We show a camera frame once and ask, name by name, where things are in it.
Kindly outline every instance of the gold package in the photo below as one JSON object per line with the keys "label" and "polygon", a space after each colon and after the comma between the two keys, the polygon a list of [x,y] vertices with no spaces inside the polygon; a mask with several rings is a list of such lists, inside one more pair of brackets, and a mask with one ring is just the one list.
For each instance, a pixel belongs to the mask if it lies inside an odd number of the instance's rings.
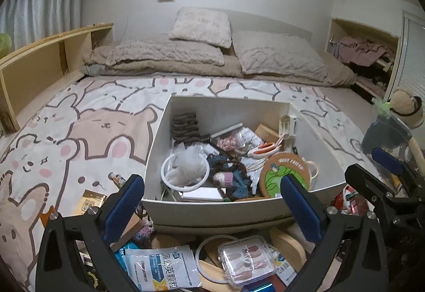
{"label": "gold package", "polygon": [[92,206],[101,207],[106,200],[106,195],[99,194],[98,192],[84,190],[82,198],[74,211],[75,216],[82,215]]}

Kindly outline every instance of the white box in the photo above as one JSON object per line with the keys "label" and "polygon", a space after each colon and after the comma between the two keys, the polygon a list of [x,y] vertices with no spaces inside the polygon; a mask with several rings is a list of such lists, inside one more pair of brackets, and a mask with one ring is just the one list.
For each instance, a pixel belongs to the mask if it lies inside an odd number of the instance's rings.
{"label": "white box", "polygon": [[290,212],[282,199],[241,202],[169,202],[161,201],[160,168],[171,150],[171,116],[195,111],[201,135],[213,134],[243,122],[255,130],[260,123],[278,131],[279,119],[297,117],[295,146],[306,160],[319,165],[319,175],[310,191],[323,204],[331,202],[345,185],[344,171],[315,130],[288,102],[171,96],[158,126],[147,160],[143,205],[161,232],[216,234],[235,233],[285,222]]}

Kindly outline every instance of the small cardboard box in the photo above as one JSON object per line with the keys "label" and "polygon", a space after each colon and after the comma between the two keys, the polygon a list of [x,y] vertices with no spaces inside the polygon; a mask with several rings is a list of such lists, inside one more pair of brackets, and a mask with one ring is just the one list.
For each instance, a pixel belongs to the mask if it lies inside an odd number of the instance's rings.
{"label": "small cardboard box", "polygon": [[256,130],[259,124],[278,131],[280,117],[297,117],[295,146],[306,160],[315,161],[319,175],[310,191],[323,204],[331,202],[345,185],[344,171],[315,130],[291,103],[264,100],[171,96],[158,126],[146,166],[143,205],[161,232],[216,234],[235,233],[273,226],[290,217],[282,198],[241,202],[161,201],[160,168],[171,150],[171,116],[195,111],[201,135],[213,134],[236,123]]}

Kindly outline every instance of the metal screw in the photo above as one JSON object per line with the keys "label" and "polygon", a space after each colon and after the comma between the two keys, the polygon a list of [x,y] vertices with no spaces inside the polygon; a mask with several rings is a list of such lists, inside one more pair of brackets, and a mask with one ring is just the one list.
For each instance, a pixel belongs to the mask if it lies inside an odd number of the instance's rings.
{"label": "metal screw", "polygon": [[59,218],[59,214],[56,212],[53,212],[51,215],[49,215],[50,220],[56,220],[57,218]]}
{"label": "metal screw", "polygon": [[368,211],[367,213],[366,213],[366,215],[368,216],[368,218],[369,219],[376,219],[376,214],[375,213],[373,213],[373,212],[371,212],[371,211]]}
{"label": "metal screw", "polygon": [[97,212],[99,211],[99,207],[97,206],[91,206],[88,210],[87,213],[89,213],[91,216],[94,216],[97,214]]}
{"label": "metal screw", "polygon": [[328,208],[326,208],[326,211],[328,212],[328,214],[331,215],[335,215],[336,213],[338,213],[338,209],[334,206],[329,206]]}

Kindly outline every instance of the white curtain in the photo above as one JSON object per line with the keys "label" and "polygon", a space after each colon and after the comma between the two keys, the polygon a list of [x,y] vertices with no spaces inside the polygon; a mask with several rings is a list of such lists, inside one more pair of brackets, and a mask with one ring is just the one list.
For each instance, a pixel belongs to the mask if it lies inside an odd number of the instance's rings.
{"label": "white curtain", "polygon": [[82,0],[4,0],[0,33],[12,38],[12,49],[81,27]]}

